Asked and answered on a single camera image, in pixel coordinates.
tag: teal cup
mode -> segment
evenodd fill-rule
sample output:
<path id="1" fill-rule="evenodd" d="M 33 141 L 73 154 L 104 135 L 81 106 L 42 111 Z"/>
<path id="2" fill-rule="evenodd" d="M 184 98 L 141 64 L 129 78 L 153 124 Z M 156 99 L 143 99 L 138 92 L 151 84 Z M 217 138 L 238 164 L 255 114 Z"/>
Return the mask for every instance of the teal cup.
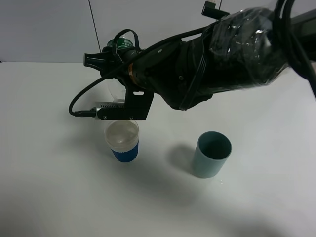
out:
<path id="1" fill-rule="evenodd" d="M 200 178 L 214 177 L 232 152 L 229 139 L 219 132 L 203 133 L 197 142 L 192 173 Z"/>

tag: white table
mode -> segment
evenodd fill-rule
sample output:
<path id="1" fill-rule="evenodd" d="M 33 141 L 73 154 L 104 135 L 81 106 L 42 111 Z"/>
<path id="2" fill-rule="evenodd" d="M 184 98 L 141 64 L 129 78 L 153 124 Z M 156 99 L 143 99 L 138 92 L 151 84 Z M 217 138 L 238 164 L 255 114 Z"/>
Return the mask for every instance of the white table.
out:
<path id="1" fill-rule="evenodd" d="M 12 237 L 314 237 L 316 103 L 288 70 L 186 111 L 157 95 L 140 152 L 116 161 L 105 122 L 68 114 L 99 77 L 81 64 L 0 64 L 0 233 Z M 106 84 L 75 109 L 110 100 Z M 228 136 L 213 179 L 188 173 L 198 137 Z"/>

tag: robotic arm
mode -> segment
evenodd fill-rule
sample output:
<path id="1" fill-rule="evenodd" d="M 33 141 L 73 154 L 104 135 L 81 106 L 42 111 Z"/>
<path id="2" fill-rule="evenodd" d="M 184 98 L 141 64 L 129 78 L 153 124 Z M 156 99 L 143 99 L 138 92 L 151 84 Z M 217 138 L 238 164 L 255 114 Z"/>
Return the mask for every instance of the robotic arm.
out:
<path id="1" fill-rule="evenodd" d="M 202 14 L 219 21 L 146 50 L 140 49 L 134 31 L 120 32 L 102 53 L 85 54 L 84 65 L 99 70 L 101 78 L 74 98 L 69 113 L 101 120 L 145 120 L 154 93 L 172 108 L 187 110 L 215 93 L 268 85 L 288 66 L 308 79 L 316 94 L 315 72 L 310 65 L 310 60 L 316 61 L 316 10 L 290 21 L 294 1 L 285 3 L 280 18 L 284 2 L 279 0 L 274 11 L 257 7 L 232 15 L 206 2 Z M 120 36 L 129 31 L 135 36 L 135 47 L 118 49 Z M 196 39 L 182 41 L 200 33 Z M 124 104 L 99 102 L 90 111 L 72 111 L 85 92 L 112 78 L 126 88 Z"/>

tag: cup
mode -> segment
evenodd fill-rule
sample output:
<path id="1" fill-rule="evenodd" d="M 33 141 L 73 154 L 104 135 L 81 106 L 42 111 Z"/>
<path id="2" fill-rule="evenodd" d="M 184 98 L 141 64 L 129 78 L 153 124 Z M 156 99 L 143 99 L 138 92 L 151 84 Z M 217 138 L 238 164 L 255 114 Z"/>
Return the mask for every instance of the cup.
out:
<path id="1" fill-rule="evenodd" d="M 229 139 L 219 132 L 206 132 L 197 142 L 192 161 L 192 172 L 200 178 L 214 177 L 231 154 Z"/>
<path id="2" fill-rule="evenodd" d="M 135 121 L 112 121 L 105 129 L 105 140 L 120 162 L 131 162 L 137 157 L 139 127 Z"/>

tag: plastic cup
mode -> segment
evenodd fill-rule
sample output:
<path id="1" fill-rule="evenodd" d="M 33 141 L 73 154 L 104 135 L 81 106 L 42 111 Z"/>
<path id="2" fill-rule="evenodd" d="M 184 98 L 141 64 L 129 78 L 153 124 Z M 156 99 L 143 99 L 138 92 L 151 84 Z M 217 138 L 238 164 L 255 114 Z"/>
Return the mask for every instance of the plastic cup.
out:
<path id="1" fill-rule="evenodd" d="M 135 121 L 112 121 L 105 129 L 105 140 L 120 162 L 131 162 L 137 157 L 139 128 Z"/>
<path id="2" fill-rule="evenodd" d="M 232 152 L 229 139 L 219 132 L 206 132 L 197 142 L 192 162 L 192 172 L 200 178 L 215 176 Z"/>

